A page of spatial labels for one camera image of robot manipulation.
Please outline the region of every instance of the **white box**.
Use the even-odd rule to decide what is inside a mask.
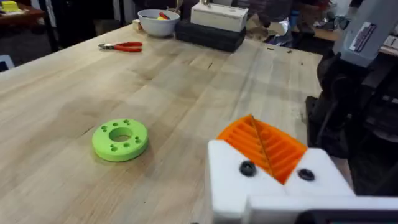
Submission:
[[[398,50],[398,37],[388,36],[384,41],[384,45]]]
[[[248,19],[248,10],[199,2],[191,9],[191,23],[234,32],[241,32]]]

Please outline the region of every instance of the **hole in green ring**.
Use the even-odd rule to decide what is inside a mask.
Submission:
[[[119,127],[113,129],[109,133],[109,138],[115,142],[124,142],[130,139],[132,136],[132,131],[129,128]]]

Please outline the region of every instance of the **gray machine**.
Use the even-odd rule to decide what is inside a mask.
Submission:
[[[398,60],[379,54],[397,23],[397,0],[365,0],[323,56],[317,68],[322,93],[306,100],[308,146],[347,158],[361,147],[363,129],[398,136]]]

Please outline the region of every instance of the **green 3d printed ring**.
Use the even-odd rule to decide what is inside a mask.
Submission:
[[[122,162],[139,156],[147,147],[148,132],[132,119],[108,121],[93,134],[95,153],[107,161]]]

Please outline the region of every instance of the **floor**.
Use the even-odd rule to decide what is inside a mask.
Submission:
[[[10,55],[15,66],[51,53],[43,27],[0,27],[0,55]]]

